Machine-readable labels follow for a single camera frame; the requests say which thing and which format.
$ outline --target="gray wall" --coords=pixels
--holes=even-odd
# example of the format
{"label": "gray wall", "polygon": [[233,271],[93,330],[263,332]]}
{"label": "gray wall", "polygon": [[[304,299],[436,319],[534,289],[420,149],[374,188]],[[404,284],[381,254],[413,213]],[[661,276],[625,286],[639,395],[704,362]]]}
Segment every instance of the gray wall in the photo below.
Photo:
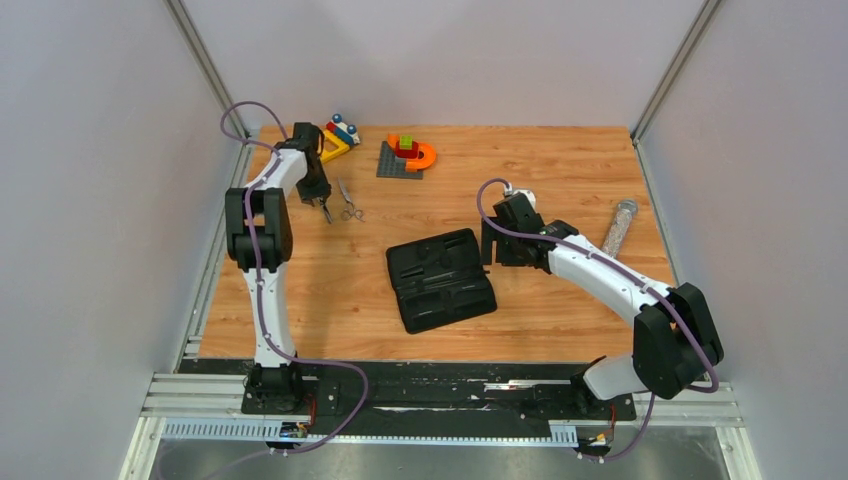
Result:
{"label": "gray wall", "polygon": [[0,478],[111,479],[234,150],[163,2],[0,11]]}
{"label": "gray wall", "polygon": [[726,2],[644,144],[765,478],[846,478],[848,3]]}
{"label": "gray wall", "polygon": [[232,95],[289,120],[633,125],[701,1],[185,3]]}

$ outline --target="black case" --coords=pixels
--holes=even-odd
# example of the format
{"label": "black case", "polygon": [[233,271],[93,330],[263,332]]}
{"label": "black case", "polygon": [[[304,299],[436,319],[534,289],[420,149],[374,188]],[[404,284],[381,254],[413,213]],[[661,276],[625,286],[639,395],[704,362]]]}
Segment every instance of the black case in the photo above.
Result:
{"label": "black case", "polygon": [[386,250],[403,325],[419,333],[497,310],[470,228]]}

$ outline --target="yellow block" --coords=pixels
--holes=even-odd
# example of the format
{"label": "yellow block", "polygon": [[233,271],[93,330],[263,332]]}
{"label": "yellow block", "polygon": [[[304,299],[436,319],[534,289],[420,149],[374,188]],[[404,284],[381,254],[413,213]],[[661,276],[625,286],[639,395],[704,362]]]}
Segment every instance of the yellow block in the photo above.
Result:
{"label": "yellow block", "polygon": [[343,153],[347,153],[350,150],[350,145],[346,144],[342,141],[341,138],[337,137],[333,132],[329,130],[324,130],[324,142],[330,142],[335,145],[336,149],[332,152],[324,151],[321,152],[321,163],[327,163],[330,160],[340,156]]}

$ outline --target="red toy block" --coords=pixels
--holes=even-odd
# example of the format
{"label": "red toy block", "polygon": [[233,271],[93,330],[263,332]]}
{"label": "red toy block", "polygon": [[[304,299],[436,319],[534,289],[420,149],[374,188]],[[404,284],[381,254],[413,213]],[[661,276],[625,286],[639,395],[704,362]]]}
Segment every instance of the red toy block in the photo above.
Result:
{"label": "red toy block", "polygon": [[418,158],[418,142],[412,142],[412,148],[409,150],[401,150],[400,142],[395,142],[393,150],[400,158]]}

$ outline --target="table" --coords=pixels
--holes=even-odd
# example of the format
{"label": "table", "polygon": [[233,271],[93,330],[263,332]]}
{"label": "table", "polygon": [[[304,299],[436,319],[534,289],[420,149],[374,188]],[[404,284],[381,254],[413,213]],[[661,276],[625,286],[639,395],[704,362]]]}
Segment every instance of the table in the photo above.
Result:
{"label": "table", "polygon": [[[546,222],[564,220],[600,246],[615,205],[640,206],[619,259],[655,279],[672,276],[642,173],[624,127],[360,127],[362,145],[329,162],[333,183],[327,224],[320,209],[288,202],[294,232],[287,283],[292,336],[306,358],[585,362],[627,352],[632,332],[611,310],[565,280],[530,267],[487,267],[498,310],[417,335],[403,329],[389,284],[388,247],[470,227],[480,238],[475,195],[500,176],[532,189]],[[433,145],[438,160],[423,180],[377,178],[381,142],[411,134]],[[261,130],[274,143],[276,127]],[[269,159],[257,149],[253,178]],[[365,212],[342,221],[341,177]],[[491,206],[502,190],[484,197]],[[241,271],[223,260],[199,355],[252,357],[254,330]]]}

